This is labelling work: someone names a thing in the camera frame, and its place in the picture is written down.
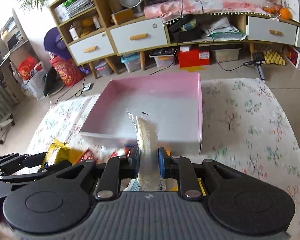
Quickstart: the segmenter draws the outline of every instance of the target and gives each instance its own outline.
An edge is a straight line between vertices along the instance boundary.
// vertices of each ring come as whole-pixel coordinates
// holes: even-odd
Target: clear plastic container
[[[101,76],[110,76],[113,73],[113,70],[105,60],[96,65],[94,69],[98,70]]]
[[[140,54],[133,53],[121,56],[121,62],[126,65],[129,73],[141,69]]]
[[[157,64],[157,67],[169,67],[174,66],[176,63],[174,62],[174,56],[160,56],[154,57],[154,60]]]
[[[239,49],[215,49],[212,51],[217,62],[238,60]]]

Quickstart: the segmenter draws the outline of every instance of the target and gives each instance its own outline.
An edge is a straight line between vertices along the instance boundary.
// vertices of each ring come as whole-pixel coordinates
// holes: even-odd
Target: red shoe box
[[[178,60],[181,68],[210,65],[210,52],[198,49],[178,51]]]

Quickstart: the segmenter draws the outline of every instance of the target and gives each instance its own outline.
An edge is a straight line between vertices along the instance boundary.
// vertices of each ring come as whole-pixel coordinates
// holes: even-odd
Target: floor
[[[223,62],[221,65],[225,69],[233,69],[247,61],[250,61],[250,57],[244,56],[241,57],[239,61]],[[203,68],[204,70],[200,70],[202,80],[259,77],[254,67],[241,67],[230,72],[221,69],[218,64],[204,66]],[[263,69],[266,76],[266,84],[272,90],[285,111],[300,146],[300,70],[296,70],[294,66],[290,64],[286,66],[265,65]],[[122,69],[123,72],[120,75],[112,74],[111,76],[101,77],[97,80],[95,80],[92,75],[88,75],[85,79],[85,84],[91,82],[93,83],[93,87],[91,90],[85,92],[84,95],[101,93],[111,79],[149,75],[156,70],[158,70],[158,68],[155,66],[145,71],[139,70],[133,73],[128,73]],[[161,73],[179,71],[184,70],[180,70],[179,66],[176,65],[161,71]],[[14,110],[16,125],[10,129],[4,145],[0,145],[0,155],[13,152],[23,154],[36,128],[49,110],[50,101],[57,102],[58,98],[59,101],[67,100],[82,88],[82,84],[82,81],[79,82],[61,98],[59,97],[62,96],[68,88],[64,88],[61,92],[50,98],[44,98],[39,101],[27,99],[18,105]]]

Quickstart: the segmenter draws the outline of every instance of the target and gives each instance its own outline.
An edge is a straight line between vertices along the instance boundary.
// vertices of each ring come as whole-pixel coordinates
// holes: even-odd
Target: pink floral cloth
[[[288,233],[300,239],[300,149],[287,116],[270,89],[260,80],[202,81],[202,152],[190,156],[201,163],[211,158],[285,190],[296,205]],[[46,151],[54,138],[86,150],[78,136],[98,95],[52,105],[35,132],[27,154]],[[36,172],[38,167],[23,169]]]
[[[178,0],[149,5],[144,8],[147,19],[161,17],[168,22],[182,15],[204,13],[261,13],[271,16],[260,6],[241,0]]]

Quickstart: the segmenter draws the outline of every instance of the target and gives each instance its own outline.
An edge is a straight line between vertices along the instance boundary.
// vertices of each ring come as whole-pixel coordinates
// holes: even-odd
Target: floral tablecloth
[[[77,149],[92,147],[98,151],[100,147],[90,146],[78,136],[97,98],[94,95],[52,105],[27,154],[46,151],[54,138]],[[201,163],[206,158],[215,159],[285,190],[296,205],[288,233],[300,239],[300,149],[270,89],[254,79],[202,81],[202,98],[202,152],[191,160]]]

